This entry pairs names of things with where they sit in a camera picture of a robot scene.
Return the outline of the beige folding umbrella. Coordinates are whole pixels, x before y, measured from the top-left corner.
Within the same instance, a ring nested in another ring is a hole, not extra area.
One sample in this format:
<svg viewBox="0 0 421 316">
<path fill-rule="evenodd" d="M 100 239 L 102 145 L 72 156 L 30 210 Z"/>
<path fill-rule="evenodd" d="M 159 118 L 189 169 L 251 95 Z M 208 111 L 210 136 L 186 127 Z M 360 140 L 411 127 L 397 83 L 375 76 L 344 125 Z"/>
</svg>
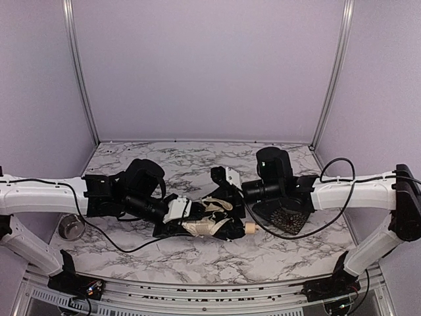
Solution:
<svg viewBox="0 0 421 316">
<path fill-rule="evenodd" d="M 247 234 L 256 234 L 260 226 L 252 222 L 243 222 L 234 215 L 231 203 L 222 199 L 206 197 L 193 203 L 204 210 L 204 217 L 196 221 L 183 221 L 181 226 L 192 236 L 212 236 L 219 240 L 232 241 Z"/>
</svg>

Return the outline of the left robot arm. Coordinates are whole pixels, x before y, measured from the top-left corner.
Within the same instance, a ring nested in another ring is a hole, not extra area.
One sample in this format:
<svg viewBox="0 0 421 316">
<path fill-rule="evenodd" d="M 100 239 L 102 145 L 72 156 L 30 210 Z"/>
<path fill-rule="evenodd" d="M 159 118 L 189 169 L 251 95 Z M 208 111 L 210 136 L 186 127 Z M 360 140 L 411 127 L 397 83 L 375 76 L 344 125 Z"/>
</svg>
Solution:
<svg viewBox="0 0 421 316">
<path fill-rule="evenodd" d="M 152 222 L 174 224 L 205 213 L 198 202 L 167 196 L 164 171 L 148 159 L 134 159 L 112 176 L 87 174 L 63 180 L 1 175 L 1 245 L 40 268 L 48 287 L 86 300 L 100 300 L 104 281 L 79 275 L 72 256 L 38 238 L 17 218 L 19 213 L 66 213 L 82 222 L 122 213 Z"/>
</svg>

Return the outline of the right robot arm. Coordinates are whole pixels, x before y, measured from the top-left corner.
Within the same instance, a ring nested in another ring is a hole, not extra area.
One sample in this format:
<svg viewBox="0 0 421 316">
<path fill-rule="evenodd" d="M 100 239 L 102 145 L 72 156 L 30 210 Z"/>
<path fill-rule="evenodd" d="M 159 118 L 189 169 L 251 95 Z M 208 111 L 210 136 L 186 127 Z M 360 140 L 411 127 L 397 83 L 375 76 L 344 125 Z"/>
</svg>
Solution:
<svg viewBox="0 0 421 316">
<path fill-rule="evenodd" d="M 371 176 L 294 176 L 289 154 L 278 147 L 256 153 L 258 180 L 242 182 L 228 167 L 214 167 L 217 198 L 238 206 L 241 214 L 279 228 L 284 240 L 303 238 L 301 229 L 311 213 L 327 209 L 377 208 L 390 211 L 385 221 L 356 248 L 339 256 L 332 275 L 306 281 L 302 294 L 308 302 L 360 290 L 358 277 L 398 245 L 420 239 L 420 181 L 400 164 L 391 172 Z"/>
</svg>

